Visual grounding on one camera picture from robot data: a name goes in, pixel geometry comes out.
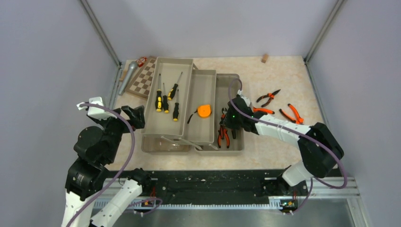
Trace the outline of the orange long-nose pliers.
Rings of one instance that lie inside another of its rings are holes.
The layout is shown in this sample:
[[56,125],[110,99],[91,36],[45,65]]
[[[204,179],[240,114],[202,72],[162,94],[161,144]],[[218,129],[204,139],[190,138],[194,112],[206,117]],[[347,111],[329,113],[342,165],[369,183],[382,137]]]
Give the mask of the orange long-nose pliers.
[[262,95],[256,100],[256,102],[258,103],[262,99],[268,98],[267,102],[261,105],[261,107],[266,107],[271,103],[271,101],[275,98],[275,95],[277,95],[280,92],[280,90],[281,89],[278,89],[278,90],[276,90],[276,91],[274,91],[272,93],[267,93],[265,95]]

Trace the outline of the large orange combination pliers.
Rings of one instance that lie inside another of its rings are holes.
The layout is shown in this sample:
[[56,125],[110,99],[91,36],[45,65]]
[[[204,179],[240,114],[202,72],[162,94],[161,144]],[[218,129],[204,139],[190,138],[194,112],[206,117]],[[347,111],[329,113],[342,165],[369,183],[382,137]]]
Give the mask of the large orange combination pliers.
[[269,110],[269,109],[265,109],[265,108],[253,108],[254,112],[263,112],[266,114],[275,114],[275,112],[273,110]]

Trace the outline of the black yellow large screwdriver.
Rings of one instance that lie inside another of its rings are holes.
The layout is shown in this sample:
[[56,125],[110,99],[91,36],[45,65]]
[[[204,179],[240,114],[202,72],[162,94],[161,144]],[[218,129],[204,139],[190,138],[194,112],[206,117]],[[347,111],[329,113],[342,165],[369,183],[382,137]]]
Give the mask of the black yellow large screwdriver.
[[156,94],[156,101],[155,101],[155,109],[157,112],[162,111],[162,90],[161,90],[161,74],[159,73],[158,76],[158,87],[157,87],[157,94]]

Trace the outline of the orange black end pliers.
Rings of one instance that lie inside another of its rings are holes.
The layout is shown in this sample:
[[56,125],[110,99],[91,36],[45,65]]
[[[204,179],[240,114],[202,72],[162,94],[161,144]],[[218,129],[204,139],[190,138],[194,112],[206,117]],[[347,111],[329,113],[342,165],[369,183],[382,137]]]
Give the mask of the orange black end pliers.
[[[223,108],[221,109],[221,112],[222,112],[222,115],[221,115],[220,124],[226,127],[226,126],[227,126],[227,119],[228,119],[228,118],[227,118],[228,109],[225,108],[225,107],[223,107]],[[233,138],[233,139],[236,139],[236,138],[237,138],[237,132],[236,132],[236,130],[235,130],[235,129],[231,129],[231,128],[229,128],[229,129],[231,130],[232,138]]]

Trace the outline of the orange tape measure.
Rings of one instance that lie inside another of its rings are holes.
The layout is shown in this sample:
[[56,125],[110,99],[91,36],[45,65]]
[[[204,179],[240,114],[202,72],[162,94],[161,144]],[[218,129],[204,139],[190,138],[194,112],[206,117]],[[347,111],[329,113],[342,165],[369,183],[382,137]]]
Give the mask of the orange tape measure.
[[190,123],[192,117],[193,117],[195,114],[198,114],[198,116],[199,116],[200,118],[208,118],[208,117],[211,116],[211,113],[212,113],[211,105],[200,105],[200,106],[197,107],[196,111],[193,112],[193,113],[190,115],[190,117],[189,117],[188,120],[187,120],[187,124]]

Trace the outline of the black yellow small screwdriver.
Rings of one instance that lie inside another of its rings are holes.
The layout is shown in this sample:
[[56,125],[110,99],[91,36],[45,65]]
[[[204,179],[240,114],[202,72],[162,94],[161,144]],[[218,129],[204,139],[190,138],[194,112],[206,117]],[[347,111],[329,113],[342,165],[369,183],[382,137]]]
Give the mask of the black yellow small screwdriver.
[[181,72],[180,76],[178,77],[177,81],[174,83],[172,89],[169,91],[168,95],[167,95],[167,99],[168,100],[172,100],[177,92],[178,89],[178,85],[179,85],[179,81],[182,77],[183,72]]

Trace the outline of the translucent beige tool box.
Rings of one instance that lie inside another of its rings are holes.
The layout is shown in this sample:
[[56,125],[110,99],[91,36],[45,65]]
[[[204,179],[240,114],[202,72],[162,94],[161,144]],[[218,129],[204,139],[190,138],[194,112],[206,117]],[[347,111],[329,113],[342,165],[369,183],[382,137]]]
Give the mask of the translucent beige tool box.
[[[158,76],[163,83],[172,88],[181,72],[179,81],[179,120],[173,121],[176,96],[168,101],[170,112],[157,112],[155,101],[158,87]],[[237,138],[233,139],[231,130],[227,129],[230,148],[222,141],[218,147],[218,130],[220,128],[221,109],[228,107],[228,92],[235,96],[238,85],[228,88],[237,74],[218,74],[215,70],[199,70],[192,59],[175,59],[158,57],[152,79],[150,94],[145,108],[145,128],[141,130],[141,149],[147,153],[187,152],[191,148],[200,154],[210,156],[235,156],[244,150],[244,132],[236,130]],[[208,118],[200,118],[196,113],[189,124],[187,120],[200,105],[211,105],[212,113]]]

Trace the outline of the small orange needle-nose pliers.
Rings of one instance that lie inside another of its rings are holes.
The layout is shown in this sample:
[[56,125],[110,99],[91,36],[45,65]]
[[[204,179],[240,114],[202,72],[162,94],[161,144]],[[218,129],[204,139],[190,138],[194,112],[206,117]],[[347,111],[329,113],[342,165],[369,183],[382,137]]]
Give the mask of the small orange needle-nose pliers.
[[227,129],[223,125],[220,125],[220,128],[218,130],[218,147],[219,148],[222,148],[222,141],[226,142],[226,148],[230,148],[230,138],[228,136]]

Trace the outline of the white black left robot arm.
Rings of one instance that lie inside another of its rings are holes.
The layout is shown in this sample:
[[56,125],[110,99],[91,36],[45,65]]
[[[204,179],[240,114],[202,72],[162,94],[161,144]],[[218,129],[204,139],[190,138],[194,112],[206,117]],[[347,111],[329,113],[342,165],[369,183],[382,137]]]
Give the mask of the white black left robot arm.
[[136,168],[112,200],[98,214],[91,215],[95,200],[126,168],[123,165],[113,179],[104,184],[110,173],[106,166],[114,162],[125,133],[130,134],[132,141],[128,158],[133,156],[134,131],[145,127],[144,106],[131,108],[126,105],[111,110],[99,104],[83,102],[78,104],[78,109],[85,109],[87,117],[97,125],[83,129],[74,145],[78,158],[68,169],[65,183],[66,205],[61,225],[110,227],[135,198],[149,194],[152,188],[150,174],[142,168]]

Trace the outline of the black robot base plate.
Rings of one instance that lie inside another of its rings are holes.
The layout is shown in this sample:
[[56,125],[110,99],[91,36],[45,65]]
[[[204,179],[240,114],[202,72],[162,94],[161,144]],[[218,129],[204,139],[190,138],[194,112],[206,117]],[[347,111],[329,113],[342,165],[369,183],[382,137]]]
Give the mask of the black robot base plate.
[[141,197],[155,196],[164,205],[264,205],[274,196],[299,199],[309,192],[307,181],[285,186],[273,170],[148,170],[151,183]]

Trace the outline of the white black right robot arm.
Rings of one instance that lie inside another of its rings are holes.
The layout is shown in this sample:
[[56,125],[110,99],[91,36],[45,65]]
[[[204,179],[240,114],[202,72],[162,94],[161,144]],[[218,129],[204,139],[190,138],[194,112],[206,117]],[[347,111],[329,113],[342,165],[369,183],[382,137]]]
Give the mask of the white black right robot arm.
[[301,125],[278,119],[271,114],[253,112],[249,99],[237,96],[228,102],[224,125],[230,129],[243,129],[258,136],[273,137],[299,150],[301,161],[285,169],[277,182],[281,194],[290,195],[298,183],[309,178],[322,180],[334,166],[338,166],[344,178],[339,188],[342,189],[347,185],[348,176],[340,161],[344,151],[323,123],[318,122],[312,126]]

